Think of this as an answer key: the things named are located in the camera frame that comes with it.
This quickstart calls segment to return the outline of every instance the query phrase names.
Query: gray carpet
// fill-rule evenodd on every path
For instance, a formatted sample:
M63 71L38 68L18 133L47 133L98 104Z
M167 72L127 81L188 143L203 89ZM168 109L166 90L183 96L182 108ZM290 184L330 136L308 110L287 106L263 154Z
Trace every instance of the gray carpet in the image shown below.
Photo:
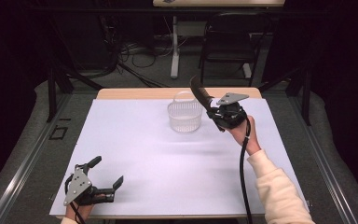
M200 43L197 39L190 38L184 43L181 47L179 78L177 79L170 78L171 56L157 57L154 61L154 58L150 57L149 54L136 54L133 61L138 66L154 63L151 66L140 68L132 63L130 57L124 64L137 73L170 87L187 87L189 79L200 72L198 69L199 52ZM261 85L260 74L262 74L267 52L268 44L261 55L254 86ZM209 69L207 71L215 70L213 67L209 67ZM145 84L135 78L134 75L120 68L108 76L94 78L93 80L109 88L145 87ZM9 205L7 213L4 214L4 218L1 220L2 223L60 223L57 218L48 215L52 205L50 198L57 191L62 181L72 150L90 109L91 101L96 96L96 91L87 85L77 80L73 80L73 83L76 87L74 94L68 98L59 94L62 99L68 100L62 106L62 112L59 117L51 124L53 127L57 125L59 128L67 128L65 137L62 140L48 140L48 136L46 141L43 141L43 145L40 146L41 152L37 156L37 160L35 160L32 172L27 176L20 193L15 197L14 203ZM207 80L205 85L238 85L238 83L238 80L228 81L227 83ZM288 99L282 92L286 85L287 83L277 85L265 92L263 97L268 100L304 195L312 203L310 208L312 217L316 223L343 223L330 190L326 186L324 177L321 175L321 171L312 154L309 137L301 125L303 121L296 116L297 108L291 104L291 99ZM0 174L0 200L24 159L40 140L38 138L46 125L48 117L47 84L43 83L36 88L36 91L38 100L34 113L24 129L19 143L13 149L7 165ZM335 151L331 131L324 113L324 104L319 97L313 94L311 97L310 121L311 128L321 146L323 146L329 164L334 167L337 180L358 220L358 185ZM90 220L88 223L102 223L102 221ZM265 221L261 218L257 219L256 223L265 223Z

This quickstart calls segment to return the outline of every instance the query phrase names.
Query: white tabletop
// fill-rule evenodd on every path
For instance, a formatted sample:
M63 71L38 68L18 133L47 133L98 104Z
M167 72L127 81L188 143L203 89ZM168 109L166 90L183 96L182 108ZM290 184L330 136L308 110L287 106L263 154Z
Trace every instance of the white tabletop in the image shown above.
M282 7L284 0L154 0L155 7Z
M220 133L206 114L193 133L171 129L167 105L172 100L94 100L50 214L62 217L64 180L96 156L89 171L97 188L124 183L113 203L94 207L98 218L245 217L239 161L241 147ZM269 106L264 99L241 101L255 117L261 146L294 181L304 199ZM255 174L245 163L245 180L253 214L264 214Z

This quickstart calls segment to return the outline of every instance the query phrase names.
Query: chair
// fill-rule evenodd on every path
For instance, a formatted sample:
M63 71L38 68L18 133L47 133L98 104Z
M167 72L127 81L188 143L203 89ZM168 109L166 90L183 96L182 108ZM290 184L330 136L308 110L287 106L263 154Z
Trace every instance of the chair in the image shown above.
M245 63L249 63L253 65L249 79L249 86L252 86L261 43L270 27L271 21L264 14L221 12L213 15L204 30L199 63L201 83L204 79L205 62L238 63L240 70Z

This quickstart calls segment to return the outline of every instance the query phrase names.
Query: human hand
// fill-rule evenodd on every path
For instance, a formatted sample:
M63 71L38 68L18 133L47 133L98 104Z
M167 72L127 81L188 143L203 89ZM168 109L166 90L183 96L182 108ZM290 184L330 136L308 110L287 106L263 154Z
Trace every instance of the human hand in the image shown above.
M75 202L73 202L73 203L74 203L75 208L77 208L77 212L81 215L83 220L86 220L89 217L89 215L92 211L92 208L94 207L94 204L78 206L77 203L75 203ZM65 217L70 218L77 223L80 221L80 219L76 216L76 212L74 211L74 209L72 208L72 206L70 204L66 205Z
M251 133L249 135L249 141L246 146L246 151L248 152L249 155L252 155L257 151L261 150L261 147L258 144L257 134L255 132L255 119L252 116L248 116L248 120L250 121L250 125L251 125ZM240 144L240 146L242 146L243 140L245 139L246 136L246 128L247 128L246 126L247 126L247 122L244 121L236 128L226 129L229 133L232 134L232 136L237 141L237 143Z

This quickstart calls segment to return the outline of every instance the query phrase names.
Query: white table leg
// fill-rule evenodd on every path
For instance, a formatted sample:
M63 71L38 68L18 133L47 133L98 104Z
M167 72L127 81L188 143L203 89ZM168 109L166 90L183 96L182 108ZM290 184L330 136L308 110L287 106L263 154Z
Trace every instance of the white table leg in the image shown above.
M245 63L243 65L242 69L243 69L243 73L245 74L245 77L247 77L247 78L251 77L252 70L248 63Z
M179 70L179 48L178 48L178 33L177 33L177 18L173 16L172 23L173 31L173 56L172 56L172 67L171 67L171 78L178 78Z

